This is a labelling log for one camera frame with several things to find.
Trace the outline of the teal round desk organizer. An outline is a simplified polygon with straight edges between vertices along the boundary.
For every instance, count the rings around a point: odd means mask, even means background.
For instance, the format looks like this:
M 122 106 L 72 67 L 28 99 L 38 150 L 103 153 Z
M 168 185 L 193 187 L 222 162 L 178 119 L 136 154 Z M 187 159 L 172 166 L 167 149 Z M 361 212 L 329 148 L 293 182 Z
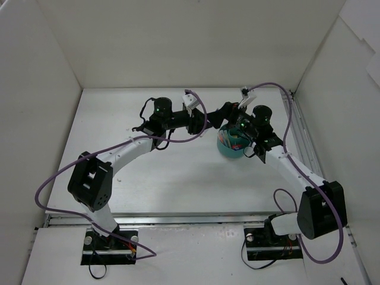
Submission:
M 217 134 L 217 148 L 223 156 L 228 159 L 239 159 L 244 156 L 244 150 L 246 147 L 249 147 L 251 142 L 248 137 L 240 130 L 238 127 L 232 127 L 228 124 L 224 124 L 219 130 L 226 130 L 229 135 L 229 140 L 231 145 L 241 144 L 242 148 L 240 150 L 234 150 L 226 147 L 219 139 L 219 131 Z M 233 139 L 232 135 L 237 135 L 237 139 Z

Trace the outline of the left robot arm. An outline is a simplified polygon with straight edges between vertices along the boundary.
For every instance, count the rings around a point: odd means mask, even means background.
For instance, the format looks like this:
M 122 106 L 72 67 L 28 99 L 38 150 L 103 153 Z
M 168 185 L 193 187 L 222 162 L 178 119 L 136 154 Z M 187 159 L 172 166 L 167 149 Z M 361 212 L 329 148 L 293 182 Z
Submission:
M 85 209 L 98 234 L 97 242 L 105 249 L 114 248 L 119 241 L 119 225 L 109 207 L 114 175 L 139 156 L 164 150 L 162 143 L 172 143 L 176 129 L 185 128 L 198 138 L 206 129 L 219 125 L 216 113 L 198 110 L 197 107 L 203 104 L 195 94 L 186 91 L 182 100 L 182 110 L 175 112 L 167 97 L 152 98 L 153 114 L 132 129 L 136 137 L 99 154 L 84 152 L 79 156 L 68 183 L 68 192 Z

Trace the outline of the white patterned eraser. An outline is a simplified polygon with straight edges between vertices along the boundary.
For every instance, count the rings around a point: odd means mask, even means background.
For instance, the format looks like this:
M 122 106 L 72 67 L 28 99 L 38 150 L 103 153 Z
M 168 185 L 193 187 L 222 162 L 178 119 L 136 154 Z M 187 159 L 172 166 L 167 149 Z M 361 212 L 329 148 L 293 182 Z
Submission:
M 240 150 L 241 148 L 242 148 L 241 144 L 232 145 L 232 149 L 234 149 L 234 150 Z

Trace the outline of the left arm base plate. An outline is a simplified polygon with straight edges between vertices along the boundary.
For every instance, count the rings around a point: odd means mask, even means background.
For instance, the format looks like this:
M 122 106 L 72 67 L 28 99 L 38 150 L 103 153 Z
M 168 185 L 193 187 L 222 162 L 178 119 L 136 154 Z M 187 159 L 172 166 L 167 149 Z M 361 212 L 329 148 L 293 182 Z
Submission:
M 87 229 L 81 265 L 134 265 L 137 247 L 114 237 L 105 238 Z

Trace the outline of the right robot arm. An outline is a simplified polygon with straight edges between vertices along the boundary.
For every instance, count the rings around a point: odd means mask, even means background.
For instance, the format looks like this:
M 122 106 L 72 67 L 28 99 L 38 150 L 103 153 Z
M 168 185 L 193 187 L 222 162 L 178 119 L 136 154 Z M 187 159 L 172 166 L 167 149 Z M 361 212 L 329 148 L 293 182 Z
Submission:
M 301 234 L 312 240 L 335 230 L 341 232 L 347 224 L 343 187 L 316 175 L 285 149 L 285 142 L 270 125 L 272 114 L 269 107 L 259 105 L 249 115 L 245 108 L 231 102 L 208 114 L 215 128 L 223 121 L 238 127 L 254 144 L 254 155 L 278 171 L 301 196 L 296 213 L 271 218 L 271 225 L 262 231 L 264 240 L 275 245 L 284 235 Z

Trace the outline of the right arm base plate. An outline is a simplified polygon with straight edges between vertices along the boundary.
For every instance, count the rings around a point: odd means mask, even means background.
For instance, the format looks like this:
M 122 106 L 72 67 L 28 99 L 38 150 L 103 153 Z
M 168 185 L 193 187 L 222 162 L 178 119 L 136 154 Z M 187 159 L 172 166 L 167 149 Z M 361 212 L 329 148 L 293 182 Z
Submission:
M 267 226 L 245 227 L 243 256 L 248 261 L 302 259 L 303 254 L 295 237 L 277 236 Z

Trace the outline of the orange yellow highlighter pack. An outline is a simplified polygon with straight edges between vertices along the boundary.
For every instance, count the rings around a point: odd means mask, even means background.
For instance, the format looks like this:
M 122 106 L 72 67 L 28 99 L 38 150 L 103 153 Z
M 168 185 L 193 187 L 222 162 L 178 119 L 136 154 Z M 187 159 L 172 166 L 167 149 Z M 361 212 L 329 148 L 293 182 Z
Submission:
M 218 136 L 219 136 L 220 141 L 223 143 L 223 145 L 225 145 L 228 148 L 232 147 L 230 140 L 229 140 L 228 132 L 226 130 L 222 130 L 222 129 L 219 130 Z

